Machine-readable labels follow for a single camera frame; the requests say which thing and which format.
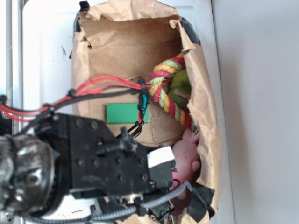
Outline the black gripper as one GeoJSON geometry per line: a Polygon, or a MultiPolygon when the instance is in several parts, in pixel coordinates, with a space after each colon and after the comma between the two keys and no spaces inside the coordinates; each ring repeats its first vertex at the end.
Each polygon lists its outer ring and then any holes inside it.
{"type": "Polygon", "coordinates": [[[160,146],[151,149],[148,151],[146,162],[151,192],[144,193],[133,200],[137,207],[137,214],[140,216],[147,214],[154,221],[173,222],[174,205],[169,194],[175,188],[172,173],[176,162],[172,148],[160,146]]]}

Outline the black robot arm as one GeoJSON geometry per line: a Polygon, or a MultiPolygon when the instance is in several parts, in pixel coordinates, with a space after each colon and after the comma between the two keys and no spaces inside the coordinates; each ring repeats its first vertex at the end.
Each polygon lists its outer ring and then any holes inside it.
{"type": "Polygon", "coordinates": [[[0,138],[0,209],[46,224],[65,195],[96,199],[102,212],[66,223],[125,219],[132,214],[172,212],[170,147],[148,147],[125,127],[115,136],[98,119],[57,113],[57,109],[103,94],[69,95],[14,136],[0,138]]]}

